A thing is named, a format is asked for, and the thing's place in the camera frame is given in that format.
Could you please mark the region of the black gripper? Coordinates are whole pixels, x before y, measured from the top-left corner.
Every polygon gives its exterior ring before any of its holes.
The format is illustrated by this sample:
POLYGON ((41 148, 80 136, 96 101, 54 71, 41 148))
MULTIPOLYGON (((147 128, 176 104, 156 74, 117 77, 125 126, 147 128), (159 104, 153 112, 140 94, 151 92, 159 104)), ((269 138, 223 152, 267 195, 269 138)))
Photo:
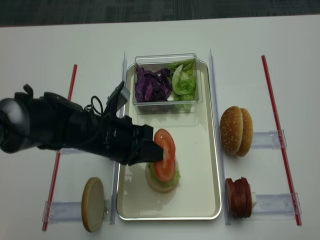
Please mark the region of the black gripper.
POLYGON ((135 125, 132 118, 124 115, 122 118, 115 118, 108 125, 106 136, 106 149, 109 151, 109 157, 121 165, 132 166, 140 163, 161 162, 164 156, 164 150, 153 140, 153 127, 144 125, 135 125), (120 151, 116 150, 113 137, 113 131, 124 131, 123 145, 120 151))

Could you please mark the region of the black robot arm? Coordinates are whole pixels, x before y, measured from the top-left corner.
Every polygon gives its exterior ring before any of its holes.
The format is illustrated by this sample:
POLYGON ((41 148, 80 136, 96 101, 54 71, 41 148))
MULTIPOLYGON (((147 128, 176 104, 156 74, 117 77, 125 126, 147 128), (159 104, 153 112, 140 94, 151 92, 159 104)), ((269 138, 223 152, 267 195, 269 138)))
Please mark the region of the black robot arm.
POLYGON ((0 148, 5 153, 77 149, 129 166, 163 159, 151 126, 135 125, 127 115, 117 116, 130 98, 124 83, 115 88, 102 112, 52 92, 34 98, 29 85, 23 89, 0 102, 0 148))

